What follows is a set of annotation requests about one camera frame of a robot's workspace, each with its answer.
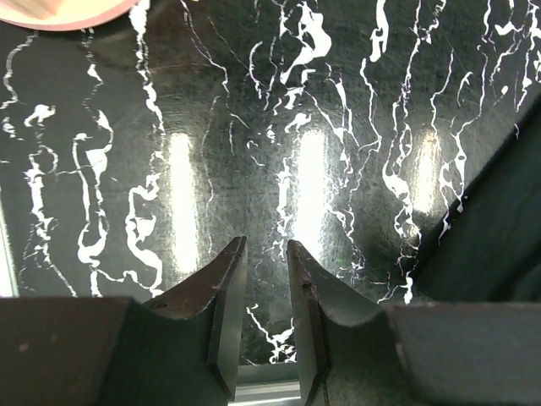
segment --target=pink round object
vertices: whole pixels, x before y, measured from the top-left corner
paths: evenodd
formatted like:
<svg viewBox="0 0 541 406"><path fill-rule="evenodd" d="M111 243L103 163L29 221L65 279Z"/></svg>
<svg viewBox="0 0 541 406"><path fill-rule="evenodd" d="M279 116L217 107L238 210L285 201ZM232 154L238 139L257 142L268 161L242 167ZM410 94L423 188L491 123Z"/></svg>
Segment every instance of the pink round object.
<svg viewBox="0 0 541 406"><path fill-rule="evenodd" d="M70 31L94 27L126 13L139 0L64 0L56 14L46 19L29 16L0 0L0 20L45 31Z"/></svg>

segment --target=white marble vein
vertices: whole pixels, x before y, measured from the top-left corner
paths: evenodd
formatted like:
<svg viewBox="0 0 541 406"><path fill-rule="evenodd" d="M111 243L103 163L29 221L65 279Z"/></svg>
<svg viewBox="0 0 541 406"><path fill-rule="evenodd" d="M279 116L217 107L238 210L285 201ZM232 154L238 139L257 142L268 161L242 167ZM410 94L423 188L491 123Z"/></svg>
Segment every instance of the white marble vein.
<svg viewBox="0 0 541 406"><path fill-rule="evenodd" d="M210 51L205 46L205 44L202 42L202 40L199 38L199 35L198 35L197 31L194 28L194 22L192 21L192 14L189 11L188 4L184 0L180 0L180 3L183 5L184 10L185 10L185 12L184 12L184 21L188 25L188 27L190 28L190 30L191 30L191 32L193 34L192 43L194 44L195 49L212 66L214 66L215 68L218 68L218 69L220 69L222 71L222 73L223 73L223 81L221 82L221 85L224 88L224 90L226 91L226 93L229 95L229 88L227 87L227 85L229 83L229 77L228 77L228 74L227 74L227 69L224 66L220 65L219 63L217 63L213 59Z"/></svg>
<svg viewBox="0 0 541 406"><path fill-rule="evenodd" d="M145 42L147 12L150 8L150 0L140 0L135 6L129 10L129 19L134 27L137 36L137 71L143 79L143 90L147 94L146 106L154 114L153 121L154 133L160 137L161 143L165 137L165 129L163 125L163 115L161 109L156 105L156 90L152 82L152 76L148 67L149 50ZM150 158L151 173L146 176L145 185L133 187L128 193L128 215L125 219L127 244L130 251L143 264L154 270L155 278L148 290L153 297L162 293L159 289L163 281L163 263L158 255L146 248L141 248L145 239L151 235L156 225L156 216L151 215L151 218L140 217L137 214L136 197L146 201L155 200L158 198L160 187L158 181L161 173L155 172L153 166L158 160L162 160L161 151L154 151Z"/></svg>
<svg viewBox="0 0 541 406"><path fill-rule="evenodd" d="M203 135L203 139L201 140L201 144L199 146L199 153L201 155L203 155L203 152L205 150L205 142L210 133L210 125L212 124L213 112L216 107L216 103L218 102L219 99L220 99L220 96L214 96L214 99L212 100L212 104L210 105L210 110L209 110L210 119L209 119L209 122L207 123L205 134ZM206 218L207 224L209 224L210 223L210 203L212 203L212 201L214 200L215 191L214 191L214 184L212 183L212 179L210 178L209 166L206 162L205 162L205 178L206 178L206 183L209 185L209 191L210 191L210 197L205 204L205 218ZM212 239L212 233L210 232L208 228L206 232L206 237L208 241L207 253L211 255L214 249L214 243Z"/></svg>
<svg viewBox="0 0 541 406"><path fill-rule="evenodd" d="M7 91L11 94L11 98L9 100L6 100L2 103L0 106L0 111L6 110L9 105L19 102L19 96L17 95L17 92L15 89L11 86L10 80L14 75L13 72L13 60L15 58L15 55L19 52L21 52L24 48L29 47L30 44L34 41L34 39L38 36L37 31L34 31L33 34L26 36L26 41L22 44L16 46L6 58L6 73L3 76L3 85L7 89ZM4 113L4 117L2 119L2 130L9 134L10 138L16 138L17 134L15 132L15 127L11 124L11 118L9 115Z"/></svg>
<svg viewBox="0 0 541 406"><path fill-rule="evenodd" d="M447 77L445 78L445 83L444 85L442 86L442 88L439 90L439 91L436 91L432 97L430 97L430 105L432 106L432 120L430 121L430 127L432 129L432 134L431 134L431 139L433 140L433 142L435 143L435 146L434 148L437 150L437 151L440 151L441 147L440 147L440 135L438 133L438 126L436 125L435 121L437 119L437 109L436 109L436 105L435 105L435 99L437 96L440 96L441 94L443 94L443 92L445 91L445 89L447 88L447 86L449 85L449 79L451 78L451 73L452 73L452 65L453 65L453 61L454 61L454 50L451 51L451 57L449 58L449 67L447 69ZM466 74L466 76L464 77L466 80L467 80L467 77L468 75L470 74L471 72L468 72ZM445 179L445 174L449 172L449 164L447 162L444 162L444 164L441 166L441 169L440 169L440 174L439 174L439 184L440 184L440 193L441 193L441 196L445 202L445 207L449 207L449 202L447 201L447 197L445 195L445 191L444 191L444 187L445 186L449 186L449 187L452 187L452 182L451 181L447 181Z"/></svg>
<svg viewBox="0 0 541 406"><path fill-rule="evenodd" d="M257 92L257 97L261 100L261 82L259 80L257 80L254 76L254 54L255 54L255 51L257 51L257 48L261 47L261 45L263 45L263 41L259 41L258 43L256 43L252 49L250 49L250 54L249 54L249 75L250 75L250 78L252 79L252 81L254 82L254 88L255 88L255 91Z"/></svg>
<svg viewBox="0 0 541 406"><path fill-rule="evenodd" d="M106 114L102 110L93 112L88 104L96 95L98 89L103 85L103 80L96 70L94 55L90 50L90 45L93 39L93 29L83 31L83 46L86 49L86 59L89 62L89 68L87 69L86 73L96 81L90 95L83 100L83 106L92 115L96 123L96 127L98 129L105 130L108 133L108 137L105 140L102 148L85 149L85 142L93 137L89 137L84 133L75 135L72 146L72 157L76 167L76 172L81 179L83 188L83 207L85 209L85 225L81 229L77 239L77 245L79 247L77 256L79 261L81 261L82 264L87 265L90 269L91 294L95 297L101 297L97 276L98 273L104 274L105 272L100 269L101 262L98 260L98 257L106 247L109 229L107 214L102 207L103 196L101 194L101 175L107 170L107 153L112 149L114 132L109 124ZM80 163L79 156L83 156L85 158L85 164ZM93 187L90 187L89 180L93 184ZM89 236L91 229L97 229L98 235ZM87 239L92 237L94 243L90 245L86 244L85 237Z"/></svg>
<svg viewBox="0 0 541 406"><path fill-rule="evenodd" d="M530 78L528 72L531 70L530 63L531 62L533 63L534 52L536 51L537 46L538 46L536 41L541 41L541 27L539 27L538 11L539 11L539 6L534 4L533 0L528 0L527 17L529 16L532 20L532 23L530 24L530 27L528 29L528 34L527 34L527 36L530 39L530 46L528 47L526 56L524 58L524 74L522 76L522 93L515 107L517 111L520 110L522 104L524 103L524 100L526 99L527 88L533 83L533 80L532 78Z"/></svg>
<svg viewBox="0 0 541 406"><path fill-rule="evenodd" d="M421 44L423 42L431 44L432 31L438 29L438 27L440 26L439 17L440 14L443 12L445 6L446 2L442 1L440 2L440 4L437 4L434 7L434 11L432 13L433 20L430 26L424 29L419 23L419 13L421 11L422 2L418 2L418 6L415 12L415 22L413 24L413 33L417 38L415 44L413 45L413 49L410 53L410 57L406 66L406 74L404 76L404 80L402 81L401 94L399 95L398 100L393 103L392 108L392 117L396 136L391 142L391 148L389 149L387 160L385 161L381 172L387 189L389 189L402 203L402 209L395 216L394 229L398 233L398 235L400 235L402 242L409 246L410 249L413 250L413 252L416 252L418 250L422 235L420 229L417 227L413 220L413 211L415 207L413 206L413 195L410 185L403 177L401 177L402 164L413 150L413 135L410 125L408 123L409 111L407 108L409 97L412 93L412 65L415 56L420 52ZM402 110L402 131L399 131L398 129L397 111L399 108ZM390 162L391 152L396 145L397 139L400 154L394 162ZM411 302L411 299L413 298L413 280L410 277L410 273L412 270L405 272L402 268L402 260L413 257L414 255L406 254L405 251L401 249L401 255L396 262L397 265L401 268L402 274L406 278L407 282L406 285L403 285L403 287L406 289L406 292L404 294L404 302L406 304L409 304Z"/></svg>
<svg viewBox="0 0 541 406"><path fill-rule="evenodd" d="M285 242L288 234L287 226L293 218L293 214L287 210L289 189L291 188L291 179L293 176L288 163L291 160L292 156L282 158L283 169L276 174L278 180L278 206L276 207L276 211L280 216L280 219L276 223L276 231L280 234L281 238L275 240L272 245L278 247L278 255L283 261L286 259Z"/></svg>
<svg viewBox="0 0 541 406"><path fill-rule="evenodd" d="M276 36L272 38L272 42L270 43L270 47L269 47L269 56L267 57L267 60L274 68L274 72L272 73L272 76L270 77L269 84L267 85L267 89L265 91L265 106L263 107L263 110L266 110L269 106L269 99L271 98L272 87L274 86L275 81L276 81L276 76L278 75L278 66L272 60L272 54L274 52L275 44L276 44ZM277 106L274 106L273 108L273 112L275 116L277 115L276 107Z"/></svg>
<svg viewBox="0 0 541 406"><path fill-rule="evenodd" d="M49 243L51 242L51 235L49 234L53 227L54 217L49 217L46 214L43 201L43 178L46 176L41 169L40 164L36 161L36 158L41 154L53 155L53 167L51 172L56 171L57 156L54 152L41 142L43 136L44 124L43 122L52 117L56 112L55 107L46 105L37 105L34 112L28 116L24 123L26 127L33 128L36 134L36 140L38 141L39 150L36 153L29 154L30 168L24 172L26 182L30 188L30 198L32 201L32 209L30 212L35 218L35 222L32 224L30 230L30 236L23 254L23 260L27 260L30 257L41 258L41 263L46 269L53 270L57 277L62 281L66 289L71 296L77 297L77 293L74 288L68 282L66 277L53 263L51 254L49 253ZM24 273L26 266L24 266L20 274Z"/></svg>
<svg viewBox="0 0 541 406"><path fill-rule="evenodd" d="M303 48L292 62L291 66L285 72L280 73L280 81L284 85L287 83L294 67L306 65L315 58L326 56L332 45L331 37L323 30L323 14L312 11L306 2L298 4L298 7L303 10L301 18L298 21L298 34L294 36L291 31L289 32L303 44ZM310 35L312 37L314 47L311 47L304 40L303 37L305 35Z"/></svg>
<svg viewBox="0 0 541 406"><path fill-rule="evenodd" d="M254 324L257 328L263 332L265 335L265 340L272 346L271 356L269 362L271 364L276 364L280 359L280 354L285 355L285 359L281 362L296 362L297 361L297 351L295 347L291 344L287 344L287 340L293 335L293 320L291 320L292 326L280 334L270 335L269 332L261 325L261 323L255 317L253 310L259 308L258 304L255 304L252 307L246 307L246 312L251 317Z"/></svg>
<svg viewBox="0 0 541 406"><path fill-rule="evenodd" d="M487 3L487 11L486 11L486 13L484 15L485 32L483 33L483 35L481 37L481 41L484 42L484 43L491 42L491 40L488 39L488 35L489 35L488 17L490 15L491 11L492 11L492 8L490 6L490 1L488 1L488 3ZM453 129L452 129L453 126L451 125L450 134L451 134L452 139L455 141L457 152L456 152L455 157L451 161L444 162L442 164L441 169L440 169L440 176L439 176L440 193L441 193L441 195L443 197L445 205L449 206L449 202L445 197L445 190L450 189L451 192L453 193L454 197L458 201L458 207L456 208L456 210L459 213L462 213L463 210L464 210L463 200L464 200L464 191L465 191L465 188L466 188L466 179L465 179L466 174L465 174L465 172L466 172L466 163L467 163L467 155L466 155L466 152L464 151L464 149L462 147L461 135L464 132L464 130L466 129L466 127L468 127L469 125L471 125L472 123L477 121L479 118L481 118L481 116L483 114L483 105L484 105L484 98L485 98L485 95L486 95L486 88L487 88L487 85L488 85L488 83L487 83L487 67L489 65L489 56L483 51L483 49L482 49L482 47L480 45L477 45L477 50L484 57L484 65L483 65L483 68L481 69L481 73L480 73L480 79L481 79L481 89L480 89L481 91L480 91L480 93L481 93L481 96L479 97L478 112L477 112L477 115L475 115L471 119L464 122L462 124L461 128L457 132L453 131ZM464 83L469 84L469 81L467 80L467 77L469 76L469 74L470 74L470 72L468 72L466 74L466 76L464 78L462 78L461 87L459 88L458 93L460 93L460 91L462 90L462 86L463 86ZM456 100L457 101L459 100L459 95L458 94L456 95ZM459 176L458 190L456 190L456 187L452 183L451 179L447 178L447 177L451 176L451 163L452 162L454 163L454 167L458 171L458 176ZM449 219L450 214L451 214L450 211L447 211L447 213L445 214L445 216L443 218L443 221L442 221L443 228L442 228L442 231L440 233L439 240L441 240L443 235L445 233L447 233L451 229L451 223L450 223L450 219Z"/></svg>
<svg viewBox="0 0 541 406"><path fill-rule="evenodd" d="M462 80L460 81L460 86L458 87L458 92L456 93L456 104L460 107L462 105L462 99L460 97L464 85L470 86L470 77L473 75L473 72L466 72Z"/></svg>
<svg viewBox="0 0 541 406"><path fill-rule="evenodd" d="M372 54L370 62L377 62L381 55L387 51L387 41L389 39L389 22L385 15L385 1L378 0L375 6L375 22L378 28L372 31L370 40L372 41Z"/></svg>

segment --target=black marble surface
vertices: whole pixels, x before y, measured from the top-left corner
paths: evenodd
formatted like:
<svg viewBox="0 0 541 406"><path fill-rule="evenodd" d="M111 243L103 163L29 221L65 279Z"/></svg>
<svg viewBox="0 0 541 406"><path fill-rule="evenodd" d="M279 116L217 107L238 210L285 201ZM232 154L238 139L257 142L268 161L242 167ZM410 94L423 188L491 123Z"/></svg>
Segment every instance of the black marble surface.
<svg viewBox="0 0 541 406"><path fill-rule="evenodd" d="M142 301L247 235L244 363L294 360L290 238L374 301L418 299L422 237L541 92L537 0L147 7L0 23L13 272L20 295Z"/></svg>

